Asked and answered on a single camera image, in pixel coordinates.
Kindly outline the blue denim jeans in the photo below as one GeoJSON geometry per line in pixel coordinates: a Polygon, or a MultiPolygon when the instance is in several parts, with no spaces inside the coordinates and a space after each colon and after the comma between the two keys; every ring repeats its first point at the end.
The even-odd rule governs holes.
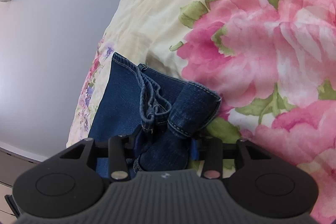
{"type": "Polygon", "coordinates": [[[135,172],[185,169],[192,141],[217,115],[221,101],[202,84],[169,77],[114,53],[89,137],[105,142],[135,133],[130,161],[135,172]]]}

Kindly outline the beige wardrobe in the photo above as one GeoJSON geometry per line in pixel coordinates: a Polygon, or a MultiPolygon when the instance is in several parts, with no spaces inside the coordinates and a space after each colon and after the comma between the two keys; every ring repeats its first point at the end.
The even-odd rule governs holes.
{"type": "Polygon", "coordinates": [[[5,200],[5,195],[12,194],[15,180],[25,171],[37,164],[36,161],[19,156],[1,148],[1,223],[13,223],[16,217],[5,200]]]}

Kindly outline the floral yellow bed quilt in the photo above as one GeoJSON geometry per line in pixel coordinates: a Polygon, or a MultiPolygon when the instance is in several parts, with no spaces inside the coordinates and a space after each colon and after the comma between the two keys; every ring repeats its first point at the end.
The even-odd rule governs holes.
{"type": "Polygon", "coordinates": [[[210,133],[246,137],[312,175],[313,217],[335,220],[335,0],[121,0],[68,145],[88,136],[114,52],[216,91],[210,133]]]}

